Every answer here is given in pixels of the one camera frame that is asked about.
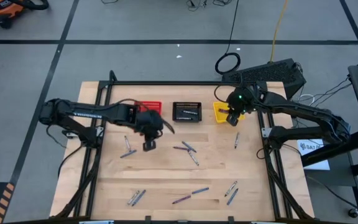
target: black metal frame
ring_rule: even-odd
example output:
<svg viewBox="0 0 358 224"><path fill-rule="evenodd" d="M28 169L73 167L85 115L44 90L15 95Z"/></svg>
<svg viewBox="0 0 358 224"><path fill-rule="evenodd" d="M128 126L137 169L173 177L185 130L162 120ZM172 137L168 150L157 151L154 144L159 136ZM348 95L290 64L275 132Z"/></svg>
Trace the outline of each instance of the black metal frame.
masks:
<svg viewBox="0 0 358 224"><path fill-rule="evenodd" d="M99 81L98 92L96 94L96 103L95 104L100 105L101 96L102 96L103 90L105 88L107 88L105 104L109 104L110 99L111 99L113 85L224 85L224 84L232 85L232 83L222 83L222 82L133 82L133 81L119 82L119 81L117 81L116 77L111 72L109 81ZM261 131L262 128L264 128L264 126L265 126L264 118L263 118L262 112L258 111L257 113L258 113L258 120L259 120L259 126L260 126L260 131ZM268 114L268 123L269 123L270 127L274 126L274 120L273 120L272 114ZM91 125L93 127L96 126L95 119L92 120ZM106 122L103 121L101 126L105 128ZM268 166L271 166L271 164L272 164L272 158L270 157L270 154L269 154L266 139L262 138L262 143L263 143L263 147L264 147L265 161L266 161L266 166L267 166L267 170L268 170L269 169ZM86 213L85 213L86 217L90 217L91 213L92 213L101 150L102 150L102 145L100 145L98 148L96 148L96 154L95 154L95 160L94 160L93 166L97 166L97 169L95 170L96 173L94 174L94 176L91 180L91 186L89 188L88 201L86 203ZM92 151L91 148L86 149L86 154L84 157L84 162L83 162L83 167L82 167L80 184L83 184L84 181L86 180L87 170L89 168L89 164L90 164L90 160L91 160L91 151ZM280 181L284 184L284 186L286 186L285 174L284 174L284 170L283 170L283 166L282 166L280 151L275 151L274 153L275 153L275 162L276 162L276 166L277 166L278 177L279 177ZM327 224L332 223L332 222L321 222L318 220L293 219L292 213L291 213L291 206L290 206L289 201L286 198L284 198L284 205L285 205L285 213L286 213L287 217L286 218L281 217L275 182L273 181L271 176L269 176L269 172L268 172L267 176L268 176L268 181L269 181L270 194L272 197L273 213L274 213L276 222L327 223ZM73 214L74 217L80 217L81 204L82 204L82 197L78 200L78 202L75 205L75 212ZM173 223L173 221L152 221L150 216L146 216L145 220L115 220L114 222L115 223ZM225 221L223 221L223 222L207 222L207 221L193 222L193 221L190 221L190 223L230 223L230 224L232 224L232 223L250 223L250 222L235 222L234 217L228 217L226 222Z"/></svg>

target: yellow cable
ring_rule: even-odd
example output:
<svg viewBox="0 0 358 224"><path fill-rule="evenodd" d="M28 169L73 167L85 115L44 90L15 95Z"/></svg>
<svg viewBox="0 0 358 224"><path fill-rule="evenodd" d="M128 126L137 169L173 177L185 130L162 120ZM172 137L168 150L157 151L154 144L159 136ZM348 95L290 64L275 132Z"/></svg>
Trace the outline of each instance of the yellow cable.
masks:
<svg viewBox="0 0 358 224"><path fill-rule="evenodd" d="M277 22L277 25L276 25L276 30L274 31L273 44L272 44L272 54L270 55L270 62L273 62L277 31L278 31L278 28L280 27L281 19L283 19L285 9L287 8L287 4L288 4L288 0L285 0L283 10L281 11L280 18L278 19L278 22Z"/></svg>

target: wooden tabletop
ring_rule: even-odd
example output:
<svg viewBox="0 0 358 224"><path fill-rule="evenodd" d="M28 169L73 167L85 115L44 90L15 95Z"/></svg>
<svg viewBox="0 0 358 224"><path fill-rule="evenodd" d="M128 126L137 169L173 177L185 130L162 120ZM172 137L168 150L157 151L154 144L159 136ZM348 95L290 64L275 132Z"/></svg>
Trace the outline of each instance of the wooden tabletop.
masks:
<svg viewBox="0 0 358 224"><path fill-rule="evenodd" d="M93 104L97 86L98 82L83 82L78 101ZM161 101L162 116L173 125L176 134L165 128L163 136L156 140L157 148L144 152L143 137L129 128L107 124L92 219L144 220L145 216L150 215L152 220L225 221L228 216L233 216L236 221L274 220L265 161L255 155L262 148L257 114L246 114L246 119L239 121L236 127L228 123L217 124L213 111L213 102L217 101L213 95L214 89L215 86L113 86L110 103L124 98ZM222 86L218 96L225 99L232 90L233 87ZM268 90L285 94L282 83L268 83ZM202 122L173 122L174 101L202 102ZM273 117L277 126L292 126L289 115L275 114ZM91 122L88 118L75 119L85 126ZM234 149L237 132L240 132L239 144ZM127 152L125 135L137 153L120 159ZM197 150L193 155L199 161L199 166L186 151L172 148L182 146L181 141L186 141ZM295 141L286 143L296 147ZM79 145L77 139L68 140L65 156ZM51 215L56 215L77 190L84 154L83 149L63 166ZM299 154L284 146L281 155L289 191L313 216ZM229 196L225 197L224 194L235 180L238 181L236 188L239 191L227 206ZM209 187L209 190L172 204L176 199L205 187ZM127 201L136 190L143 189L146 193L139 203L134 207L128 206ZM282 196L278 189L277 192L281 216L284 217Z"/></svg>

